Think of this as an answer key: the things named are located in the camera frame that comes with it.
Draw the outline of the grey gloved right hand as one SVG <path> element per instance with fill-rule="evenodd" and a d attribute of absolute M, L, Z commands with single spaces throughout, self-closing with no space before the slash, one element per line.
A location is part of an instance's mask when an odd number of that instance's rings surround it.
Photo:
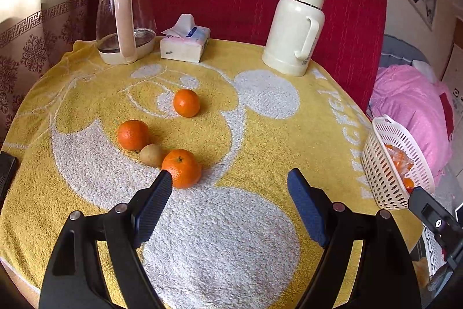
<path fill-rule="evenodd" d="M 429 292 L 434 292 L 434 294 L 437 295 L 442 290 L 442 286 L 445 286 L 448 282 L 452 274 L 453 270 L 449 264 L 441 266 L 430 279 L 429 284 L 427 285 L 427 290 Z"/>

